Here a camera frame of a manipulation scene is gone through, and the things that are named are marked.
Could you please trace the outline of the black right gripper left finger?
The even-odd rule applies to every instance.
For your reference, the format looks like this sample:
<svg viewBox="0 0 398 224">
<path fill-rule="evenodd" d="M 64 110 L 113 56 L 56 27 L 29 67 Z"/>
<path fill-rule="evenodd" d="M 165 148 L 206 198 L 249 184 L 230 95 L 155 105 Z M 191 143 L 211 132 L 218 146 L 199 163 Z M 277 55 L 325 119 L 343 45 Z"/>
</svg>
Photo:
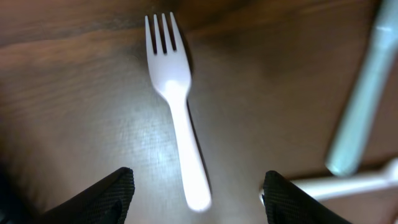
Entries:
<svg viewBox="0 0 398 224">
<path fill-rule="evenodd" d="M 134 192 L 133 170 L 121 167 L 33 223 L 123 224 Z"/>
</svg>

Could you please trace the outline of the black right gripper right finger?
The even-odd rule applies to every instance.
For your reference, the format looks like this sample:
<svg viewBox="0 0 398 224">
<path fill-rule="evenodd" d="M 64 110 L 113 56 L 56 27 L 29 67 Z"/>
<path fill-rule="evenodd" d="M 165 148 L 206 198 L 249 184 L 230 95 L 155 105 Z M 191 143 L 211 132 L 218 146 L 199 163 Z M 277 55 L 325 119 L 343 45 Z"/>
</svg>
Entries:
<svg viewBox="0 0 398 224">
<path fill-rule="evenodd" d="M 350 224 L 274 170 L 266 172 L 263 191 L 268 224 Z"/>
</svg>

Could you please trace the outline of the white plastic fork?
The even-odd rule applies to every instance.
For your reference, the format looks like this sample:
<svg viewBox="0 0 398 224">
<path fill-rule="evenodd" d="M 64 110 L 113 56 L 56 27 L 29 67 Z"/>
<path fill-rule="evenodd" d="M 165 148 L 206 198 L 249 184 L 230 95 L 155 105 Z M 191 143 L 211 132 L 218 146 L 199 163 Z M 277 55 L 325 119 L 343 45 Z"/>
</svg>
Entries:
<svg viewBox="0 0 398 224">
<path fill-rule="evenodd" d="M 173 13 L 170 13 L 170 23 L 175 48 L 172 47 L 165 14 L 162 15 L 164 43 L 156 15 L 153 22 L 154 37 L 151 36 L 149 17 L 145 17 L 150 80 L 155 91 L 170 107 L 187 205 L 195 212 L 204 212 L 211 207 L 211 191 L 188 112 L 187 97 L 192 75 L 187 54 Z"/>
<path fill-rule="evenodd" d="M 397 187 L 397 158 L 377 172 L 364 172 L 351 177 L 293 180 L 292 183 L 318 201 L 391 189 Z"/>
</svg>

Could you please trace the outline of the mint green plastic fork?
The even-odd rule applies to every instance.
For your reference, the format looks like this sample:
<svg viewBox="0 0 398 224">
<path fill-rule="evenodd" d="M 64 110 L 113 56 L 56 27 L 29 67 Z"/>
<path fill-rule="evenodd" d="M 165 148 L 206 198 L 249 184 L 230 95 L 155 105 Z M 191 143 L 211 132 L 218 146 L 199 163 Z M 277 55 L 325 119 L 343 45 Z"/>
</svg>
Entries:
<svg viewBox="0 0 398 224">
<path fill-rule="evenodd" d="M 397 0 L 384 0 L 360 74 L 325 161 L 333 175 L 344 177 L 358 169 L 396 55 Z"/>
</svg>

